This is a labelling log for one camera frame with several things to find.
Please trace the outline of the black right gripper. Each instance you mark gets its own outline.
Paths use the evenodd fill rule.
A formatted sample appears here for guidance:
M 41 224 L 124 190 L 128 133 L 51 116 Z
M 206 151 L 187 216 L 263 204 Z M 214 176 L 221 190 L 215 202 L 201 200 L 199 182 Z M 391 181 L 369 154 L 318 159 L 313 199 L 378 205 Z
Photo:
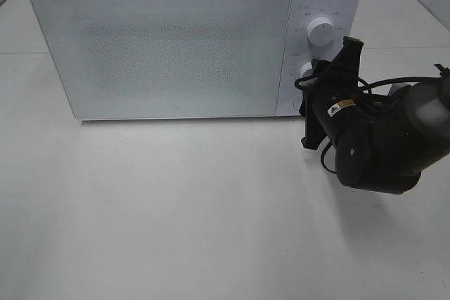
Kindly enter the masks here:
M 301 84 L 304 98 L 300 114 L 305 118 L 306 149 L 317 150 L 325 138 L 339 138 L 344 130 L 359 124 L 362 110 L 354 98 L 359 84 L 359 66 L 364 43 L 343 37 L 340 52 L 333 62 L 314 60 L 314 80 Z

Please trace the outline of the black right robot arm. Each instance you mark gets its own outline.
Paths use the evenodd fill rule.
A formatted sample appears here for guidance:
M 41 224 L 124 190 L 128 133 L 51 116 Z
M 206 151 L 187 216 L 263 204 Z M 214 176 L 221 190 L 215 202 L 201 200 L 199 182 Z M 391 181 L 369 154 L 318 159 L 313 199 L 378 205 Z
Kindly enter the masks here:
M 302 145 L 334 149 L 332 173 L 342 185 L 400 195 L 449 154 L 449 69 L 368 83 L 359 76 L 363 46 L 345 37 L 334 59 L 313 60 L 312 73 L 295 81 Z

